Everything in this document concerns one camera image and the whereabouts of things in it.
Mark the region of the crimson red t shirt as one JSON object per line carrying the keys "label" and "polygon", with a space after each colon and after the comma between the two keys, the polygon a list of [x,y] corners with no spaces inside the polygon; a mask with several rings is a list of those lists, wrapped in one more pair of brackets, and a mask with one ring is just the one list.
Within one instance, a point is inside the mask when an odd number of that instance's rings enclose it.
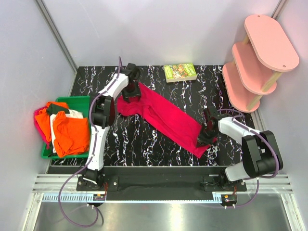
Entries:
{"label": "crimson red t shirt", "polygon": [[201,124],[144,84],[139,83],[139,87],[140,99],[128,103],[123,96],[118,98],[118,112],[123,116],[140,115],[183,149],[198,158],[202,157],[210,146],[197,147]]}

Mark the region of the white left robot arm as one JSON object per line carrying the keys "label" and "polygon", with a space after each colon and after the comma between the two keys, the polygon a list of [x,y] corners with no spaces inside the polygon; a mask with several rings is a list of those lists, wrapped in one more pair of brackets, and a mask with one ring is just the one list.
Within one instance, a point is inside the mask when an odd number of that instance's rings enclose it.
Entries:
{"label": "white left robot arm", "polygon": [[115,101],[119,95],[122,95],[127,103],[141,98],[141,90],[137,82],[139,76],[140,70],[135,64],[129,63],[126,68],[120,66],[107,86],[90,99],[90,148],[81,176],[95,191],[100,190],[104,185],[104,149],[109,128],[115,121]]}

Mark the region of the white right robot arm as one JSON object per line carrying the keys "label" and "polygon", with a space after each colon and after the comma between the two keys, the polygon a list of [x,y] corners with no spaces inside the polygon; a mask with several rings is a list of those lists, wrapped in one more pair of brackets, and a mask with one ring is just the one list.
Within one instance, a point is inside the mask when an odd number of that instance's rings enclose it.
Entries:
{"label": "white right robot arm", "polygon": [[225,112],[236,112],[231,116],[221,113],[214,106],[207,107],[203,114],[205,123],[197,137],[197,147],[211,145],[218,134],[224,134],[237,141],[242,146],[242,160],[229,166],[218,179],[222,190],[231,190],[236,181],[254,178],[274,178],[283,168],[283,161],[273,132],[260,131],[248,127],[237,120],[243,113],[234,109]]}

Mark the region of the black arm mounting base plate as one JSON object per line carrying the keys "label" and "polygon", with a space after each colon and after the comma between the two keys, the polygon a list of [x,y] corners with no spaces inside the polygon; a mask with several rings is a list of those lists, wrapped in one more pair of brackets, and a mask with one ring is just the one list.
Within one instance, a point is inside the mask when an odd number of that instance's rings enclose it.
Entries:
{"label": "black arm mounting base plate", "polygon": [[77,180],[78,191],[99,191],[104,186],[111,192],[129,187],[194,188],[208,192],[245,192],[243,180],[227,181],[225,167],[115,167],[107,166],[99,173],[84,171]]}

